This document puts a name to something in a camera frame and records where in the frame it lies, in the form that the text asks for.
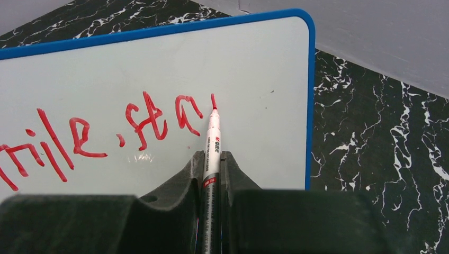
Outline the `white red marker pen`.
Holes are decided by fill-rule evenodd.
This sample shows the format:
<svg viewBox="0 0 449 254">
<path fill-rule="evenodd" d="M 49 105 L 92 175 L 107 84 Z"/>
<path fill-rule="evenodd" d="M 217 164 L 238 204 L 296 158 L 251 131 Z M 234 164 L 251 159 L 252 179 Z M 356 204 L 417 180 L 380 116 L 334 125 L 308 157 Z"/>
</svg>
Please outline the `white red marker pen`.
<svg viewBox="0 0 449 254">
<path fill-rule="evenodd" d="M 196 253 L 221 252 L 220 160 L 220 116 L 217 107 L 213 107 L 206 134 Z"/>
</svg>

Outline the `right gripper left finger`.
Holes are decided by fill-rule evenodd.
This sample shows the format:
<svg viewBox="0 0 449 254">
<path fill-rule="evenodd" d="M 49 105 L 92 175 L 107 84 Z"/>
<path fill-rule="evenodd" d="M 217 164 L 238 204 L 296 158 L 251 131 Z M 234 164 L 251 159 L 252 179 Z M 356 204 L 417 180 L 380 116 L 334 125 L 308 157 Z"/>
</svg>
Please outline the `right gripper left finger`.
<svg viewBox="0 0 449 254">
<path fill-rule="evenodd" d="M 15 195 L 1 203 L 1 253 L 194 253 L 204 152 L 151 192 Z"/>
</svg>

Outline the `blue framed whiteboard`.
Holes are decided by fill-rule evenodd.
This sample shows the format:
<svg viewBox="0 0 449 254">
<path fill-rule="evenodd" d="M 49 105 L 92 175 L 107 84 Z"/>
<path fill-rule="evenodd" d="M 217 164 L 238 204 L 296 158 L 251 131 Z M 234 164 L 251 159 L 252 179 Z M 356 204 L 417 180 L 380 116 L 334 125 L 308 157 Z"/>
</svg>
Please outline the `blue framed whiteboard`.
<svg viewBox="0 0 449 254">
<path fill-rule="evenodd" d="M 316 29 L 300 9 L 1 50 L 1 199 L 143 195 L 206 145 L 309 189 Z"/>
</svg>

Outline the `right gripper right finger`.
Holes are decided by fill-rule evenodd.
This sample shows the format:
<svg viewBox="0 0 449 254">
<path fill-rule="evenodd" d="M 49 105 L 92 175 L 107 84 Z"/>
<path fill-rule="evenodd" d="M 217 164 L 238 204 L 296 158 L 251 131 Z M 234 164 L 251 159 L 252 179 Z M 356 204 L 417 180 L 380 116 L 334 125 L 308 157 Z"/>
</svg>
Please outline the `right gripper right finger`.
<svg viewBox="0 0 449 254">
<path fill-rule="evenodd" d="M 223 253 L 392 253 L 362 193 L 262 189 L 221 154 Z"/>
</svg>

